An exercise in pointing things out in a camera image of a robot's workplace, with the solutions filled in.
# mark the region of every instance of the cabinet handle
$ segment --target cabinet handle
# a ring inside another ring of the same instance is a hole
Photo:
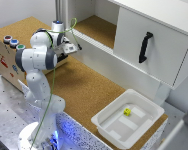
[[[142,47],[141,47],[141,52],[139,55],[139,63],[143,63],[144,61],[146,61],[147,57],[145,56],[145,52],[146,52],[146,48],[147,48],[147,44],[148,44],[148,39],[150,39],[151,37],[153,37],[153,34],[150,32],[147,32],[146,36],[143,39],[143,43],[142,43]]]

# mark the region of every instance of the green and yellow object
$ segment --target green and yellow object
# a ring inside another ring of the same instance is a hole
[[[131,109],[126,108],[126,109],[124,110],[124,115],[125,115],[125,116],[129,116],[130,114],[131,114]]]

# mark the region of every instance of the cabinet top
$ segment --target cabinet top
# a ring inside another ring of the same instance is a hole
[[[181,0],[108,0],[188,35],[188,3]]]

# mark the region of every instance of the cabinet door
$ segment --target cabinet door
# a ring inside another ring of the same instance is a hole
[[[145,56],[139,63],[141,46],[147,32]],[[188,50],[188,36],[172,28],[120,8],[114,54],[141,70],[173,86]]]

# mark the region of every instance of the cork surface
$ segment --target cork surface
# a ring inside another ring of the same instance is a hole
[[[30,17],[1,28],[0,40],[3,41],[4,35],[10,34],[14,38],[20,39],[20,42],[25,44],[27,48],[30,48],[29,37],[38,29],[38,25],[41,28],[50,28],[37,19]],[[48,73],[46,77],[51,86],[53,72]],[[71,56],[68,57],[67,63],[56,69],[53,93],[65,99],[65,112],[97,137],[102,139],[114,150],[117,150],[117,148],[98,133],[96,126],[91,122],[91,118],[123,92],[125,92],[125,89]],[[166,119],[167,115],[163,115],[131,148],[131,150],[139,150]]]
[[[97,16],[92,16],[77,23],[75,29],[113,49],[116,27]]]

